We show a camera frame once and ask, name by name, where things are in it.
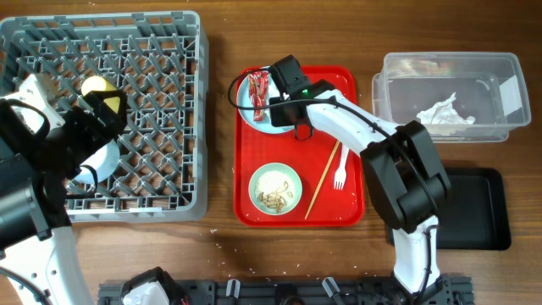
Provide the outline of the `yellow plastic cup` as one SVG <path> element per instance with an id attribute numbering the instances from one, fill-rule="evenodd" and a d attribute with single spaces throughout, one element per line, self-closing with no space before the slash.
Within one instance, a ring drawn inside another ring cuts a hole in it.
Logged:
<path id="1" fill-rule="evenodd" d="M 112 85 L 106 78 L 101 76 L 90 76 L 81 85 L 81 93 L 86 97 L 90 92 L 113 92 L 117 88 Z M 108 97 L 103 100 L 116 114 L 119 112 L 120 98 Z"/>

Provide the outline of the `red snack wrapper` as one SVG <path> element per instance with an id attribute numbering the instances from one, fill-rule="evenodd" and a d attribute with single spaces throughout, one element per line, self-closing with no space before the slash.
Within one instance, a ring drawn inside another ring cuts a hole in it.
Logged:
<path id="1" fill-rule="evenodd" d="M 257 71 L 247 76 L 249 85 L 249 99 L 254 108 L 258 108 L 253 113 L 253 120 L 255 122 L 263 121 L 265 113 L 263 107 L 267 105 L 266 96 L 268 93 L 268 72 Z"/>

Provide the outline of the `light blue bowl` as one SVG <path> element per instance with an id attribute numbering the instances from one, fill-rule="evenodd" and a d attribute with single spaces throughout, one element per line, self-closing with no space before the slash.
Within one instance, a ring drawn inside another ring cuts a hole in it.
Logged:
<path id="1" fill-rule="evenodd" d="M 93 184 L 94 177 L 89 167 L 97 174 L 97 181 L 106 180 L 117 169 L 120 160 L 120 150 L 116 141 L 111 141 L 101 147 L 80 166 L 80 173 L 74 178 L 75 181 L 85 184 Z"/>

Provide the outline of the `green bowl with food scraps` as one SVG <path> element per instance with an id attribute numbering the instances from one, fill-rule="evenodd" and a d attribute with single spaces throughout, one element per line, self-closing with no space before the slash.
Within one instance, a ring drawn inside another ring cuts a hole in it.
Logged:
<path id="1" fill-rule="evenodd" d="M 301 177 L 282 163 L 269 163 L 258 168 L 247 187 L 252 205 L 270 216 L 288 214 L 301 202 Z"/>

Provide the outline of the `white napkin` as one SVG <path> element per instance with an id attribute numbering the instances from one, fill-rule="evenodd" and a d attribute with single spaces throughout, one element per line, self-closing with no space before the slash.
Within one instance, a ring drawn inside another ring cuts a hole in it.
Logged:
<path id="1" fill-rule="evenodd" d="M 431 108 L 419 112 L 416 117 L 424 125 L 472 125 L 475 122 L 473 116 L 463 118 L 453 108 L 456 101 L 456 93 L 453 92 L 446 100 L 437 102 Z"/>

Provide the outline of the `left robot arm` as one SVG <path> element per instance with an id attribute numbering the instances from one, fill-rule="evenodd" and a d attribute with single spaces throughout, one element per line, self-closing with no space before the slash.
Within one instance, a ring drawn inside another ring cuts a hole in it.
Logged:
<path id="1" fill-rule="evenodd" d="M 64 182 L 83 162 L 127 125 L 127 96 L 121 90 L 90 91 L 83 97 L 90 113 L 73 107 L 62 127 L 44 121 L 31 133 L 14 112 L 26 105 L 1 101 L 1 274 L 24 304 L 93 302 L 75 249 L 64 207 Z"/>

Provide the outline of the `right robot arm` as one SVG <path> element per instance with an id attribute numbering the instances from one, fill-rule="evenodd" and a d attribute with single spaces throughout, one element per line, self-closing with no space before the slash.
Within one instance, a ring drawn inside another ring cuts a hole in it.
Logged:
<path id="1" fill-rule="evenodd" d="M 308 125 L 358 153 L 374 209 L 392 229 L 393 275 L 416 304 L 436 292 L 439 210 L 451 183 L 427 129 L 417 121 L 379 119 L 326 80 L 275 81 L 272 124 Z"/>

